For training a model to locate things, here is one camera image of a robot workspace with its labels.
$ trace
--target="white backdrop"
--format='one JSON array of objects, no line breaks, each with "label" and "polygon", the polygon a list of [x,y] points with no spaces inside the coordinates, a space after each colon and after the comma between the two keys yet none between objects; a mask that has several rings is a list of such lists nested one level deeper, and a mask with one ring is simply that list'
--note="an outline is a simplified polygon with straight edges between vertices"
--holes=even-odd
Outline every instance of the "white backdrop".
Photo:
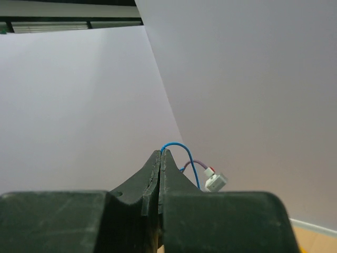
[{"label": "white backdrop", "polygon": [[337,230],[337,1],[137,4],[194,157]]},{"label": "white backdrop", "polygon": [[2,35],[0,47],[0,193],[113,189],[181,141],[144,27]]}]

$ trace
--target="white connector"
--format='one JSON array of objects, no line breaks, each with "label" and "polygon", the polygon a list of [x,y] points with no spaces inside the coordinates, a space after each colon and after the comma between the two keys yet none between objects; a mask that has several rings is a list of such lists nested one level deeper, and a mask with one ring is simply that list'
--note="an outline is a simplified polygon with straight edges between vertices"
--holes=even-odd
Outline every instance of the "white connector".
[{"label": "white connector", "polygon": [[207,191],[218,192],[227,184],[228,178],[222,173],[216,174],[210,167],[208,167],[204,173],[209,177],[205,184],[205,189]]}]

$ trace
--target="black plastic part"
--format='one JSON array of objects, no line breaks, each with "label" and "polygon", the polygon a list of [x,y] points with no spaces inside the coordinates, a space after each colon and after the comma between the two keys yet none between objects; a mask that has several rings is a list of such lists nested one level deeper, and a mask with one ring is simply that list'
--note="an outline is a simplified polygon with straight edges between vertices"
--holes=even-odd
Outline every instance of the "black plastic part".
[{"label": "black plastic part", "polygon": [[114,190],[15,192],[0,198],[0,252],[289,252],[282,202],[266,192],[204,193],[169,150]]},{"label": "black plastic part", "polygon": [[165,253],[299,252],[278,197],[201,192],[182,175],[169,150],[162,154],[159,202]]},{"label": "black plastic part", "polygon": [[0,252],[156,252],[160,152],[111,192],[0,198]]}]

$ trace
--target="small hole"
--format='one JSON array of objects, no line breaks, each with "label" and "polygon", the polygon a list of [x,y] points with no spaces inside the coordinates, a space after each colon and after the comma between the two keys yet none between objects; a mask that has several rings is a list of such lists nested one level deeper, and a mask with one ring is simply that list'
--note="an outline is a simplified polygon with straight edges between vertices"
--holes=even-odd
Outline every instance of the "small hole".
[{"label": "small hole", "polygon": [[120,197],[121,195],[123,195],[123,193],[120,192],[120,191],[113,191],[113,192],[111,192],[111,194],[115,197]]}]

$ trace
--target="purple wire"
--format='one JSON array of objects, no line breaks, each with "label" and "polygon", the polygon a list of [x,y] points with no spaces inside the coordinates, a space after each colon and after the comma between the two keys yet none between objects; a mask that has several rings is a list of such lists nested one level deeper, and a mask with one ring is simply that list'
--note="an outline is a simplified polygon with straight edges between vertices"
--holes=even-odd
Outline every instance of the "purple wire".
[{"label": "purple wire", "polygon": [[[194,159],[193,159],[193,162],[199,164],[199,165],[200,165],[201,167],[203,167],[204,169],[207,169],[207,168],[208,168],[208,166],[206,166],[205,163],[203,163],[202,161],[194,160]],[[185,164],[184,169],[182,170],[183,172],[185,171],[185,169],[187,168],[187,166],[188,166],[190,163],[191,163],[191,161],[188,161],[188,162]]]}]

